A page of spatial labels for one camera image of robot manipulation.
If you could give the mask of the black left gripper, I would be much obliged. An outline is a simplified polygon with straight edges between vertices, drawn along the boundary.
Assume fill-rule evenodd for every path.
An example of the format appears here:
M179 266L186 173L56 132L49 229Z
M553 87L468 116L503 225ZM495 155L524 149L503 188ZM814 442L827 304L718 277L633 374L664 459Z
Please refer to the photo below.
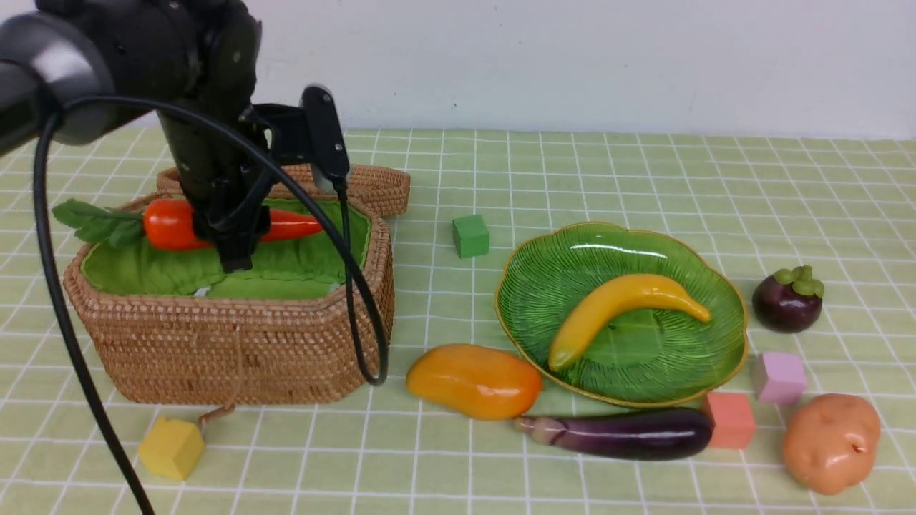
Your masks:
M256 245L271 228L267 190L248 190L260 172L248 153L199 124L157 111L197 239L215 243L225 273L251 270Z

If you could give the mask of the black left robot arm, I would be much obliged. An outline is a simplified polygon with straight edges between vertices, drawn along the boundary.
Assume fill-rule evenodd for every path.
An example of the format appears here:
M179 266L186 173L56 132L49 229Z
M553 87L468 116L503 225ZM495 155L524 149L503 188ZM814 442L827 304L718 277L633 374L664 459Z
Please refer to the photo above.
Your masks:
M265 147L243 120L261 35L242 1L39 1L2 22L2 153L36 138L65 102L115 94L173 102ZM262 167L215 130L157 115L195 229L226 273L249 270L268 225L249 198L266 190Z

